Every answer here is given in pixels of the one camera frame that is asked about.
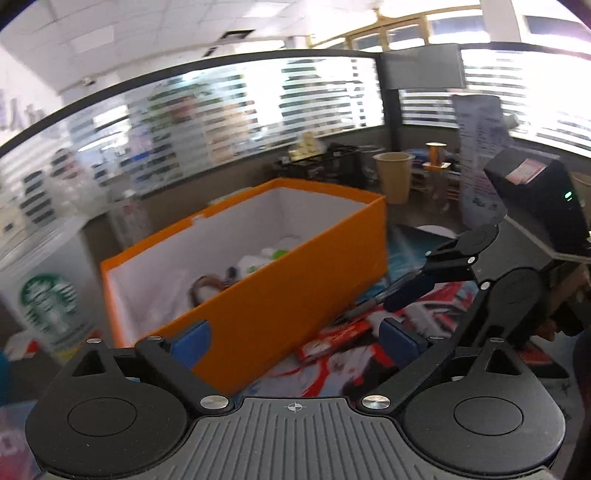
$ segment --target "ceiling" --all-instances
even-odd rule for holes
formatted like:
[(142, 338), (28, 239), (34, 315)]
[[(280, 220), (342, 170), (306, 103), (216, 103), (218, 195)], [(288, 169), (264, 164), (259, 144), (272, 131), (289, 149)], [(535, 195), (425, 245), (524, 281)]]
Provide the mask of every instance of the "ceiling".
[[(227, 30), (254, 29), (249, 39), (306, 35), (318, 24), (318, 15), (325, 21), (326, 15), (367, 12), (375, 3), (271, 0), (263, 2), (262, 10), (261, 5), (252, 10), (261, 2), (37, 0), (0, 32), (0, 43), (61, 92), (85, 76), (114, 69), (127, 68), (121, 80), (143, 73), (130, 66), (147, 59), (169, 57), (159, 63), (160, 68), (170, 61), (197, 60)], [(273, 17), (262, 17), (275, 12)]]

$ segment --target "white wall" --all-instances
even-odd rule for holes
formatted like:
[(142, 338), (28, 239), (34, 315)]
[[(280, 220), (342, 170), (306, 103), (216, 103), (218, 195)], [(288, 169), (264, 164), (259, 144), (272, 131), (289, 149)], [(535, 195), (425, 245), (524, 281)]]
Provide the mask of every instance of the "white wall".
[(45, 115), (55, 112), (63, 106), (57, 93), (46, 85), (31, 70), (12, 57), (0, 45), (0, 90), (4, 100), (0, 99), (0, 109), (5, 106), (5, 112), (0, 110), (0, 145), (6, 143), (21, 130), (11, 128), (12, 108), (11, 100), (17, 99), (18, 114), (21, 116), (23, 127), (31, 125), (29, 116), (25, 113), (28, 105), (35, 111), (43, 110)]

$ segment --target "open cardboard box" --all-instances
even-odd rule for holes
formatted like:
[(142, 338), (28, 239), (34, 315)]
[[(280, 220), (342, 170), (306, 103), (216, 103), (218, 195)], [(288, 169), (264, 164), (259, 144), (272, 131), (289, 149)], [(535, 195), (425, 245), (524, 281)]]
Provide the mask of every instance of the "open cardboard box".
[[(309, 340), (387, 270), (385, 201), (332, 184), (277, 179), (182, 220), (101, 265), (117, 347), (209, 322), (193, 371), (231, 395)], [(285, 237), (301, 244), (155, 332), (142, 329), (171, 272), (224, 277)]]

